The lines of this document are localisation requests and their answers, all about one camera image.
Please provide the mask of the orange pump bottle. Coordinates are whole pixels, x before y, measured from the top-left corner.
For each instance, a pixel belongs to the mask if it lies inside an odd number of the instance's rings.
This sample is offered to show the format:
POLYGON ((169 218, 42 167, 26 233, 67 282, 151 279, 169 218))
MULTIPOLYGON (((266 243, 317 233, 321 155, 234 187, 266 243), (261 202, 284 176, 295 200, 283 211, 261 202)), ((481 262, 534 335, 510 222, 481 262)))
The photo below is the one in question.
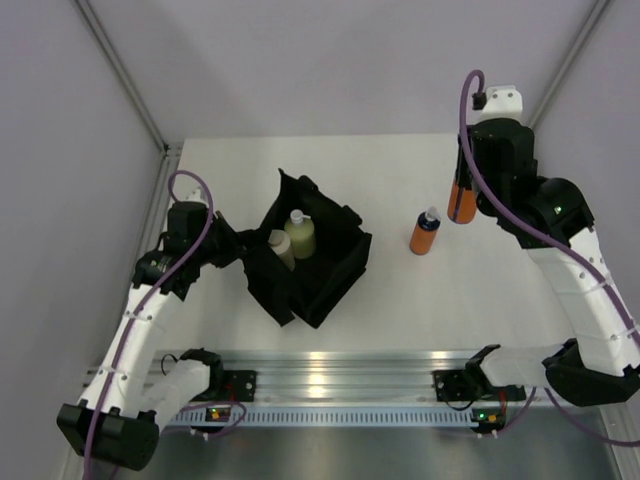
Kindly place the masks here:
POLYGON ((477 211, 475 193, 472 188, 459 188, 452 183, 447 216, 457 224, 469 224, 477 211))
POLYGON ((410 250, 416 255, 426 255, 431 250, 440 225, 441 217, 435 207, 421 212, 410 239, 410 250))

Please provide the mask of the yellow pump lotion bottle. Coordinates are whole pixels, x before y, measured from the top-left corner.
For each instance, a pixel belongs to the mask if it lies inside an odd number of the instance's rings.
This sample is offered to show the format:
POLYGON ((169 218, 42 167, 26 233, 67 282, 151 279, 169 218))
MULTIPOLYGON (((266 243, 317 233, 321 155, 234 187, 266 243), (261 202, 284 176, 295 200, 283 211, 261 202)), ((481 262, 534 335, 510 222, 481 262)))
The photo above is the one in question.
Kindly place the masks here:
POLYGON ((295 259, 310 258, 316 251, 315 225, 309 215, 294 209, 284 224, 295 259))

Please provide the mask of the black canvas bag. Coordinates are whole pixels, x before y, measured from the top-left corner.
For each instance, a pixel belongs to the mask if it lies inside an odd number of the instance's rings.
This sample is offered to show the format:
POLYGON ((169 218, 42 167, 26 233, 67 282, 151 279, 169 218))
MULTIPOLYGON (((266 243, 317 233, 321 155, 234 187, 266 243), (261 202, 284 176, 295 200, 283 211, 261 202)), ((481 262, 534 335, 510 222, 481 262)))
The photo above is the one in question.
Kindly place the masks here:
POLYGON ((347 205, 324 195, 307 176, 280 171, 280 190, 260 226, 238 234, 248 291, 281 326, 299 317, 317 329, 366 271, 372 235, 347 205), (289 269, 268 246, 272 231, 284 227, 294 209, 310 217, 316 251, 289 269))

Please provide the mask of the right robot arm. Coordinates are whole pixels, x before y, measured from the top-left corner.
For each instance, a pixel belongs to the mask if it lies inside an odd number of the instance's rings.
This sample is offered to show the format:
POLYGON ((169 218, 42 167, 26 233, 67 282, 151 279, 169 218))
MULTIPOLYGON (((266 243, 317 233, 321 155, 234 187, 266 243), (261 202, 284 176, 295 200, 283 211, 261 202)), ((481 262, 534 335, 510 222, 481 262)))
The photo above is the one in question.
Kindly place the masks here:
POLYGON ((478 209, 538 266, 572 329, 562 344, 483 348, 465 366, 467 389, 488 397, 501 387, 548 388, 579 407, 629 400, 639 390, 639 326, 619 297, 580 189, 538 174, 534 133, 514 119, 481 121, 459 140, 469 144, 458 167, 478 209))

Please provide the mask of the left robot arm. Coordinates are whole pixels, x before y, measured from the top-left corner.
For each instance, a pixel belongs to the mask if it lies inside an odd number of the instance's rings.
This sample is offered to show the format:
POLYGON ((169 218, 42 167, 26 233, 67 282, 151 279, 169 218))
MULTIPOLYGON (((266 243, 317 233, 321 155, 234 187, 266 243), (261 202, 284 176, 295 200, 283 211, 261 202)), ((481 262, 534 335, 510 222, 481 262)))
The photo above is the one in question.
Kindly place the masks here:
POLYGON ((219 237, 227 230, 203 201, 170 207, 166 231, 136 264, 123 318, 97 373, 79 400, 58 412, 57 426, 76 454, 140 471, 189 403, 232 398, 221 356, 203 348, 185 351, 160 381, 145 385, 201 269, 219 265, 219 237))

